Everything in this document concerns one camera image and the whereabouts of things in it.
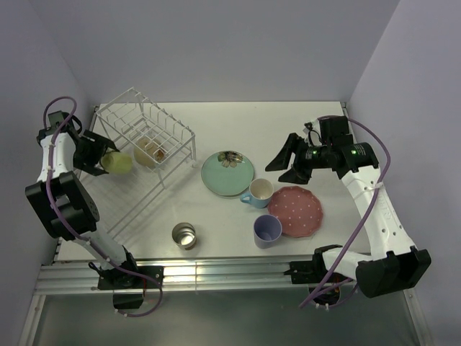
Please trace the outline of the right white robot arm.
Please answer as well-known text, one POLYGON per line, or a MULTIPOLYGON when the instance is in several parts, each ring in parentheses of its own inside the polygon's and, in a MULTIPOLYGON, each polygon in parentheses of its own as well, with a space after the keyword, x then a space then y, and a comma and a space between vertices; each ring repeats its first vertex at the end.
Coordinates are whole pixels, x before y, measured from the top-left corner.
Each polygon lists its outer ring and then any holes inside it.
POLYGON ((312 273, 320 280, 301 303, 305 306, 328 292, 335 273, 368 298, 413 288, 427 271, 431 257, 406 233, 383 184, 390 162, 380 166, 371 145, 354 140, 346 116, 318 119, 320 143, 291 133, 266 171, 281 171, 279 182, 306 185, 315 169, 331 169, 354 201, 361 220, 344 245, 317 248, 312 273))

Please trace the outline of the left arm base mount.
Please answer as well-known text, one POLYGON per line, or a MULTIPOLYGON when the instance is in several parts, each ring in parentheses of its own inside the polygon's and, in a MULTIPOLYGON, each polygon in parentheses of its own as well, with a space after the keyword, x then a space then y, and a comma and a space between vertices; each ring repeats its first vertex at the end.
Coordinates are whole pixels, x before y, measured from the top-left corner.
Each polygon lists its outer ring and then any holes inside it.
POLYGON ((99 276, 98 290, 142 290, 141 293, 113 293, 112 305, 116 313, 125 317, 138 318, 152 314, 160 306, 163 299, 163 266, 131 267, 129 264, 123 265, 122 271, 116 268, 103 270, 93 262, 90 262, 88 266, 97 272, 99 276), (143 305, 146 291, 151 288, 159 291, 157 303, 145 312, 134 312, 134 310, 138 310, 143 305))

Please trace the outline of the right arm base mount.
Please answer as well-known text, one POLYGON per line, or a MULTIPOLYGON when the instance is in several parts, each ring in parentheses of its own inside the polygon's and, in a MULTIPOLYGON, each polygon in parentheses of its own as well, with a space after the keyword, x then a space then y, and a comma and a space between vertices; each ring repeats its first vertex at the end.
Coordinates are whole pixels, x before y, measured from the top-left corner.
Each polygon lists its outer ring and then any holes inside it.
MULTIPOLYGON (((324 275, 327 273, 327 269, 321 260, 322 258, 319 254, 314 254, 310 260, 291 261, 289 269, 284 271, 283 275, 289 276, 293 285, 307 284, 309 293, 312 293, 316 285, 322 281, 324 275)), ((324 291, 324 293, 319 293, 311 303, 317 309, 322 308, 326 311, 340 306, 357 293, 358 286, 354 285, 347 296, 342 296, 341 288, 348 288, 349 283, 353 283, 352 279, 348 279, 338 273, 333 273, 326 281, 326 284, 320 289, 320 292, 324 291)))

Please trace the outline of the white floral bowl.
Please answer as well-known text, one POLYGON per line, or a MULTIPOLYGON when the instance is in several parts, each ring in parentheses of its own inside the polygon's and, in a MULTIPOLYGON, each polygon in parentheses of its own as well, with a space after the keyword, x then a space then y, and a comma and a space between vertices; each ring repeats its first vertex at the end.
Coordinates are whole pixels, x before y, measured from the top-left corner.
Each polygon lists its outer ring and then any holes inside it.
POLYGON ((143 136, 136 141, 133 156, 139 165, 155 169, 158 164, 166 159, 166 152, 157 140, 151 140, 143 136))

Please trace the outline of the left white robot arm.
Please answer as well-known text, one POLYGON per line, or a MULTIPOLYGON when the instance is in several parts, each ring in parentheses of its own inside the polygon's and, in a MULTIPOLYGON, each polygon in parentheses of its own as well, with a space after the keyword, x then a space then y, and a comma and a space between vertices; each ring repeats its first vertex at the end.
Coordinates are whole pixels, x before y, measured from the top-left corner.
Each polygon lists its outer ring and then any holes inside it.
POLYGON ((40 130, 37 141, 43 149, 42 170, 25 195, 48 234, 85 248, 99 262, 93 265, 101 278, 132 288, 140 269, 131 253, 97 224, 99 211, 76 175, 80 170, 98 177, 112 164, 128 163, 114 142, 89 130, 67 112, 48 114, 50 125, 40 130))

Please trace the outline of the yellow green mug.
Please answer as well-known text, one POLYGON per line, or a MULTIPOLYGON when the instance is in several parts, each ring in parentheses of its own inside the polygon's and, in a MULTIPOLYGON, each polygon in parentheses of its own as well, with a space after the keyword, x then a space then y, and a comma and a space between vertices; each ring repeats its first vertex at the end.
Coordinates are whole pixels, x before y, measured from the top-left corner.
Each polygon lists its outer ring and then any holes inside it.
POLYGON ((131 156, 119 151, 106 153, 101 158, 100 164, 110 174, 128 174, 133 168, 131 156))

